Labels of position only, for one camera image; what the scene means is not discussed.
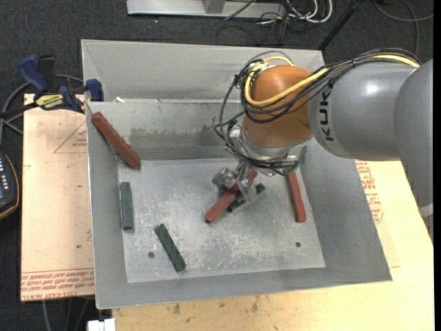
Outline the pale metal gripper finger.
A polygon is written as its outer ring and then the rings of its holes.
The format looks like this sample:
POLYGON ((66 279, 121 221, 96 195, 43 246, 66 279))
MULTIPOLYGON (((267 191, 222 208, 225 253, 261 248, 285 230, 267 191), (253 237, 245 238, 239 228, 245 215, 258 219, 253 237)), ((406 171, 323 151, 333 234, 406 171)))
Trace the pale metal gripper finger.
POLYGON ((238 189, 238 170, 228 167, 221 168, 212 178, 212 183, 218 188, 220 194, 225 194, 228 190, 238 189))
POLYGON ((238 198, 244 202, 253 201, 256 196, 256 182, 251 179, 243 179, 237 182, 239 194, 238 198))

